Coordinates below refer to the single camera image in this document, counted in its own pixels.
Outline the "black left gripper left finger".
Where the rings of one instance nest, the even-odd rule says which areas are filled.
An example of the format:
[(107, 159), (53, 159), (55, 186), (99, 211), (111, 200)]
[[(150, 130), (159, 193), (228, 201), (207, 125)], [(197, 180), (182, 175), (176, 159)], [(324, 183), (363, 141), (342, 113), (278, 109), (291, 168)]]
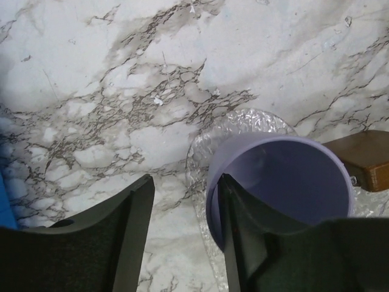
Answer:
[(136, 291), (154, 201), (143, 175), (49, 227), (1, 229), (2, 291)]

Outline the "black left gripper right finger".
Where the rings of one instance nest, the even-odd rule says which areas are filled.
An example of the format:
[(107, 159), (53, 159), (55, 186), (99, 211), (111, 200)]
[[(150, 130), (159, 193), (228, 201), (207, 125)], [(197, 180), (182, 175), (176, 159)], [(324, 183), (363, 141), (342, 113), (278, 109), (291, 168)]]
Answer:
[(230, 291), (387, 291), (388, 220), (343, 218), (307, 226), (219, 180)]

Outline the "lilac plastic cup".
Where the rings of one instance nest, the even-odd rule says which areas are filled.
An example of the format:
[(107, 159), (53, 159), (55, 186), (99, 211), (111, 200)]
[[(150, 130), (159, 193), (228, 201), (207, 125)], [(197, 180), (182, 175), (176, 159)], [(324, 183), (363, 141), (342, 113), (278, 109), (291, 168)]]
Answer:
[(219, 249), (224, 239), (217, 185), (224, 173), (255, 198), (308, 225), (353, 214), (350, 176), (330, 149), (298, 136), (241, 133), (217, 147), (207, 172), (206, 218)]

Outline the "brown lid clear box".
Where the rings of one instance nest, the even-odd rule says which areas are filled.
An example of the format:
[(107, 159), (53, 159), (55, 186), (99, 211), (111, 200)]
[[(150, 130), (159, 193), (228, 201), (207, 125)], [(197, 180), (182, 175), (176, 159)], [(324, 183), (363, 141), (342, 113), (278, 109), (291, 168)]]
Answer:
[(356, 185), (369, 192), (388, 189), (388, 132), (367, 130), (323, 144), (345, 165)]

